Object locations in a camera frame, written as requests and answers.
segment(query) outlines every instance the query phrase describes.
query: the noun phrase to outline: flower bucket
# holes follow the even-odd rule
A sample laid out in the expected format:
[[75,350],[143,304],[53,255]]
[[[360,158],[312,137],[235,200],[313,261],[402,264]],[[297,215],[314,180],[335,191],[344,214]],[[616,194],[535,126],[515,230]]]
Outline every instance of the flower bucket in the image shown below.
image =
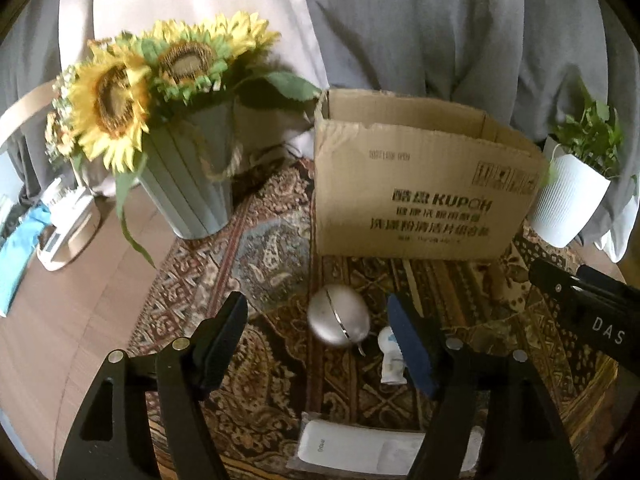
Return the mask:
[[187,121],[145,136],[148,161],[140,183],[174,233],[195,240],[220,231],[232,213],[230,182],[210,176],[229,164],[231,104],[192,112]]
[[589,221],[607,192],[610,181],[551,137],[543,151],[552,160],[556,178],[542,187],[527,219],[540,238],[553,247],[565,247]]

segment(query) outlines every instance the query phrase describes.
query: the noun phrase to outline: silver screw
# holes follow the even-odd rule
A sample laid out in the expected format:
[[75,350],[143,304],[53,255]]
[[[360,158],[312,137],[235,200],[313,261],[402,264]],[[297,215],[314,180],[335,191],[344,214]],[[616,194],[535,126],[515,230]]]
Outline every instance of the silver screw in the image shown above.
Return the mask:
[[179,337],[171,343],[171,346],[174,347],[174,350],[184,350],[189,346],[189,340],[185,337]]
[[517,362],[523,363],[529,359],[529,356],[527,356],[527,353],[524,350],[514,350],[513,358],[516,359]]
[[109,362],[110,363],[119,363],[122,361],[124,357],[124,352],[122,350],[114,350],[109,354]]
[[457,337],[450,337],[447,339],[446,345],[450,350],[460,350],[465,344]]

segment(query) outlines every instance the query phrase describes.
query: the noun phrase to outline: paisley pattern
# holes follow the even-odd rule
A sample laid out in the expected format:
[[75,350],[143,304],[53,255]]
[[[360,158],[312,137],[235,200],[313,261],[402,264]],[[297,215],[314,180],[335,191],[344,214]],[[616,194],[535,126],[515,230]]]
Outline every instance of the paisley pattern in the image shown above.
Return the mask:
[[[364,298],[372,330],[386,325],[389,293],[412,295],[419,310],[478,351],[529,354],[551,392],[584,475],[584,443],[616,376],[615,363],[555,321],[558,306],[531,286],[528,267],[546,258],[573,272],[581,264],[524,224],[494,262],[318,257],[314,251],[313,164],[274,162],[234,186],[234,218],[217,235],[178,240],[162,264],[129,351],[158,351],[191,335],[233,290],[248,299],[250,320],[222,387],[202,403],[216,447],[235,479],[306,478],[286,468],[304,411],[336,422],[424,430],[434,404],[410,385],[380,384],[376,338],[366,357],[326,348],[306,324],[308,298],[321,285],[345,283]],[[478,424],[488,396],[479,397]],[[158,400],[148,396],[150,426],[164,478],[176,478]]]

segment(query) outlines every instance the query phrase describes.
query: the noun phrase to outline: cardboard box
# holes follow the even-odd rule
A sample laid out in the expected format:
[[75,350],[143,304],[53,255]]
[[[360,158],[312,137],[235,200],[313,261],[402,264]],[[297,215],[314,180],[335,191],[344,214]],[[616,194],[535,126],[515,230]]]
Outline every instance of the cardboard box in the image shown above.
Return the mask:
[[316,109],[320,254],[475,260],[508,247],[542,152],[480,110],[332,89]]

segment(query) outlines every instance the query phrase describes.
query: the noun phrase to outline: white ribbed pot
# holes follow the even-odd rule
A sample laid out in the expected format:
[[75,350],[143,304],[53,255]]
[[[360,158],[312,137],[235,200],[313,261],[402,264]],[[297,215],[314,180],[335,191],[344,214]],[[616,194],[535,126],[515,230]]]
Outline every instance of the white ribbed pot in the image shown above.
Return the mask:
[[567,155],[551,137],[546,138],[543,153],[548,160],[553,158],[556,178],[540,189],[527,219],[540,238],[562,248],[589,221],[610,181],[575,156]]

